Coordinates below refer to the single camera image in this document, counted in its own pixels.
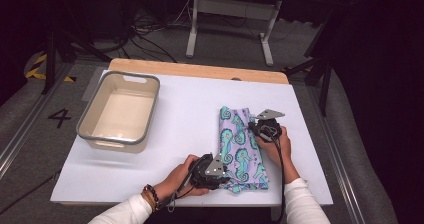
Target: person's hand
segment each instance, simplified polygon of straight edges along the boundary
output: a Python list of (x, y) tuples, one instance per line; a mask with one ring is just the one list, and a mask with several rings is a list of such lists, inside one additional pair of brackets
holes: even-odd
[[(291, 160), (291, 142), (287, 135), (287, 129), (284, 126), (281, 126), (281, 130), (282, 134), (278, 140), (281, 147), (281, 156), (283, 157), (284, 180), (285, 183), (288, 184), (300, 176)], [(256, 137), (256, 141), (261, 149), (266, 151), (271, 161), (277, 164), (277, 166), (281, 169), (280, 156), (278, 155), (278, 150), (275, 147), (275, 144), (272, 142), (264, 142), (260, 137)]]
[[(158, 195), (159, 201), (163, 201), (166, 197), (169, 197), (177, 190), (181, 183), (184, 181), (184, 178), (188, 174), (188, 169), (192, 162), (195, 162), (199, 157), (195, 155), (189, 155), (183, 164), (179, 164), (174, 170), (169, 173), (168, 177), (161, 183), (155, 185), (155, 190)], [(188, 192), (186, 196), (201, 196), (209, 192), (209, 189), (206, 188), (193, 188), (193, 186), (188, 182), (188, 184), (180, 191), (178, 196), (184, 195)]]
[[(284, 126), (281, 126), (282, 134), (279, 138), (280, 147), (281, 147), (281, 156), (283, 160), (291, 159), (291, 142), (287, 135), (287, 129)], [(278, 150), (275, 147), (273, 142), (264, 142), (262, 138), (256, 137), (256, 141), (259, 146), (266, 151), (271, 161), (277, 164), (281, 168), (280, 157), (278, 155)]]

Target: table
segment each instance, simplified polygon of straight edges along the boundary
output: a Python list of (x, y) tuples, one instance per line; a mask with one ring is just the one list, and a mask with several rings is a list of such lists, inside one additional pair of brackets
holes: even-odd
[(190, 35), (187, 43), (186, 56), (192, 58), (197, 38), (197, 15), (199, 12), (235, 16), (268, 21), (265, 32), (260, 33), (260, 41), (267, 66), (273, 66), (269, 37), (280, 11), (281, 0), (275, 1), (274, 5), (250, 3), (235, 0), (193, 0), (193, 18), (191, 21)]
[[(286, 112), (284, 118), (277, 120), (291, 130), (292, 159), (298, 171), (310, 181), (311, 191), (320, 204), (333, 203), (296, 96), (283, 73), (125, 59), (114, 59), (109, 70), (154, 74), (161, 81), (147, 146), (138, 154), (98, 150), (77, 136), (51, 201), (115, 204), (140, 192), (146, 183), (162, 181), (190, 153), (198, 156), (213, 153), (215, 156), (219, 109), (224, 104), (242, 108), (249, 103), (252, 113), (260, 113), (265, 108)], [(244, 81), (225, 80), (233, 77)], [(225, 96), (221, 100), (216, 98), (216, 90), (225, 90), (230, 95), (219, 93)], [(282, 100), (275, 98), (279, 94), (284, 96)], [(200, 121), (190, 125), (199, 119), (199, 113), (202, 114)], [(177, 200), (176, 205), (279, 206), (280, 172), (267, 157), (263, 161), (271, 180), (269, 190), (246, 191), (239, 195), (215, 190), (202, 197)]]

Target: white sleeve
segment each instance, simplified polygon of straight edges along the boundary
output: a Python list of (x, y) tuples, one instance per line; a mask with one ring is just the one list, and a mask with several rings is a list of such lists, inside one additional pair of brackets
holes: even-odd
[(150, 214), (152, 208), (149, 203), (137, 194), (96, 216), (89, 224), (139, 224), (144, 223)]
[(308, 183), (302, 178), (286, 184), (284, 196), (286, 197), (287, 223), (330, 223), (321, 206), (309, 190)]

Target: wrist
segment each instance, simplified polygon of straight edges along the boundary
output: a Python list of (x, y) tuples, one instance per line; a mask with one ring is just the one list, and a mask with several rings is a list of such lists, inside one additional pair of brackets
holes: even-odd
[(291, 159), (291, 156), (283, 156), (283, 164), (285, 165), (285, 164), (292, 164), (293, 163), (293, 161), (292, 161), (292, 159)]
[(152, 208), (152, 212), (158, 211), (164, 206), (164, 200), (168, 197), (166, 190), (167, 188), (165, 188), (162, 184), (155, 185), (154, 187), (147, 184), (143, 188), (141, 196), (149, 203)]
[(284, 180), (285, 184), (289, 184), (292, 181), (296, 180), (300, 177), (299, 173), (296, 170), (296, 167), (294, 166), (291, 159), (284, 162)]
[(174, 192), (172, 188), (167, 187), (167, 185), (164, 184), (163, 182), (155, 185), (154, 189), (156, 190), (156, 194), (158, 196), (159, 202), (163, 202), (165, 199), (171, 196), (172, 193)]

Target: wooden table edge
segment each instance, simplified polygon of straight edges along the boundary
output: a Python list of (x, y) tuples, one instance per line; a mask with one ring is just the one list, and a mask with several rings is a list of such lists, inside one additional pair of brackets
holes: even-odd
[(113, 59), (109, 70), (123, 72), (140, 72), (159, 75), (203, 77), (224, 80), (241, 80), (251, 82), (289, 84), (287, 76), (282, 72), (248, 70), (228, 67), (169, 63), (132, 59)]

